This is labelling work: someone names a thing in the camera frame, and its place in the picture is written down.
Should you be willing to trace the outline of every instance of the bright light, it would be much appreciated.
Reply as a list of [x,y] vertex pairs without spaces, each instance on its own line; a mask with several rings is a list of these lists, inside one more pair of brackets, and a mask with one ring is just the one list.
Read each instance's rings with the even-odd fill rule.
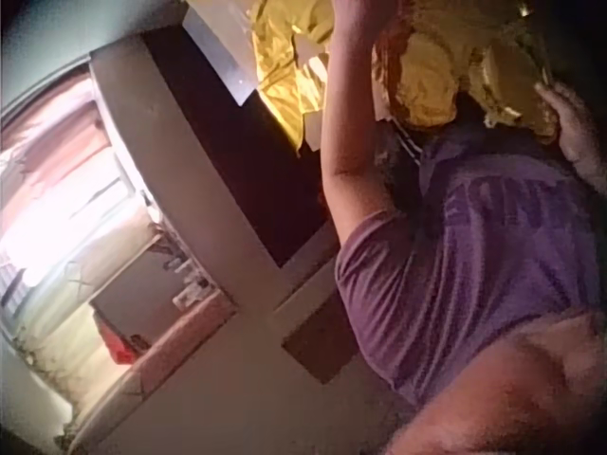
[[26,270],[23,282],[30,287],[81,244],[102,217],[128,196],[128,190],[119,182],[76,214],[65,210],[64,198],[53,196],[31,204],[2,241],[10,260]]
[[525,3],[522,3],[519,5],[519,12],[521,13],[521,17],[527,17],[531,14],[531,9]]
[[162,222],[162,212],[160,212],[160,209],[156,205],[148,207],[148,214],[150,215],[150,218],[152,218],[152,221],[157,225]]

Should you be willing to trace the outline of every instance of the hand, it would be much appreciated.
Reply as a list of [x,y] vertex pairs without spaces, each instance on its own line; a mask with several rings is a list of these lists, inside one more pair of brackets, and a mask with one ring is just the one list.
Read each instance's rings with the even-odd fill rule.
[[335,31],[372,45],[390,19],[395,17],[397,1],[333,0]]
[[597,127],[584,101],[573,89],[557,82],[548,87],[536,85],[538,94],[559,115],[562,153],[572,164],[600,164]]
[[554,88],[538,83],[536,90],[559,114],[562,154],[583,180],[607,196],[607,163],[600,155],[597,126],[584,101],[558,82]]

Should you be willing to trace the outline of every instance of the skin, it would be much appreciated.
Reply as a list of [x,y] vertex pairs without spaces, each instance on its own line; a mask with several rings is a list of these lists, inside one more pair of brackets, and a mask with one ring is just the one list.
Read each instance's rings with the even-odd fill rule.
[[[343,244],[368,216],[395,210],[374,167],[371,54],[395,0],[334,0],[336,26],[322,136],[322,182]],[[607,165],[584,103],[538,85],[561,119],[561,148],[579,176],[607,195]],[[601,314],[540,318],[499,339],[401,430],[387,453],[575,450],[607,383]]]

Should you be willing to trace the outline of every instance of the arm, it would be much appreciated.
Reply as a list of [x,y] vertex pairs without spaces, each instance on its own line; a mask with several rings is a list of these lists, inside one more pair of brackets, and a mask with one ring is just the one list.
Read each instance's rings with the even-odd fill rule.
[[369,215],[394,209],[374,165],[371,54],[393,0],[334,0],[336,26],[322,125],[322,185],[343,245]]
[[540,96],[559,114],[560,145],[579,177],[607,196],[607,162],[600,154],[597,127],[583,100],[569,87],[538,84]]

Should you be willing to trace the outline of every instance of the purple t-shirt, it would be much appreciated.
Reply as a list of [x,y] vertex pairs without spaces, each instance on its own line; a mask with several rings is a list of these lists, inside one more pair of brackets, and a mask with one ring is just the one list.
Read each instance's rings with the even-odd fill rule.
[[588,194],[543,154],[523,134],[453,128],[425,153],[419,226],[376,213],[341,250],[360,349],[413,405],[513,328],[599,306]]

